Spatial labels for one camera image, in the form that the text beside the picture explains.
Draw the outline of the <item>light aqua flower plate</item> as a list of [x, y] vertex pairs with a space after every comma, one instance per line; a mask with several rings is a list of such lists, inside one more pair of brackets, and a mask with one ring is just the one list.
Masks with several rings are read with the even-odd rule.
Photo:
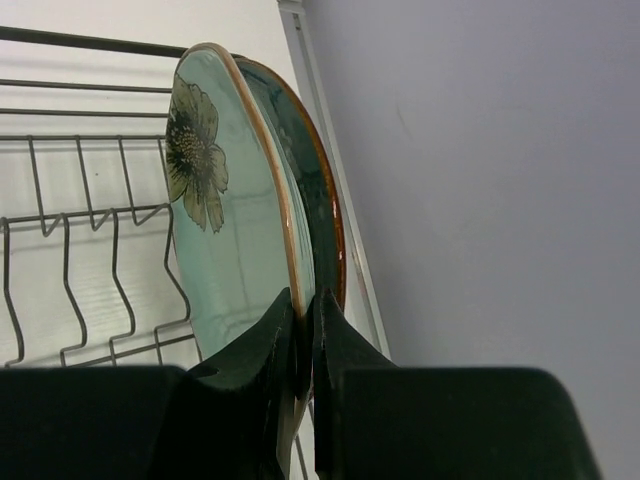
[[235, 63], [215, 43], [185, 52], [174, 74], [166, 127], [166, 173], [176, 257], [201, 354], [210, 357], [252, 327], [284, 286], [251, 301], [234, 184], [242, 136], [273, 146]]

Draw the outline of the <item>dark teal blossom plate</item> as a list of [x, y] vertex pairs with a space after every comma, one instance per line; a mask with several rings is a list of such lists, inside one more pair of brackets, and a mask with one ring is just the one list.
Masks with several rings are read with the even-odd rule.
[[346, 247], [343, 221], [327, 154], [298, 95], [273, 69], [245, 57], [235, 60], [260, 114], [273, 153], [252, 134], [242, 136], [234, 164], [240, 242], [247, 254], [242, 271], [251, 301], [287, 286], [295, 312], [296, 393], [306, 400], [311, 384], [310, 305], [328, 287], [345, 298]]

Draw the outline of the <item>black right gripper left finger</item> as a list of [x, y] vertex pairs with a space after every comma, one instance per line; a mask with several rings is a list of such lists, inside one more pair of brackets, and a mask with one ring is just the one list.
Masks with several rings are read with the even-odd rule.
[[284, 479], [294, 403], [294, 311], [260, 320], [191, 369], [1, 373], [5, 479]]

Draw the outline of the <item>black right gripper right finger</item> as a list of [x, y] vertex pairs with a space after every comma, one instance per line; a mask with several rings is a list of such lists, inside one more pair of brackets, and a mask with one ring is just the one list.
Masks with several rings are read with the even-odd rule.
[[567, 390], [547, 371], [403, 368], [314, 299], [315, 469], [322, 479], [598, 479]]

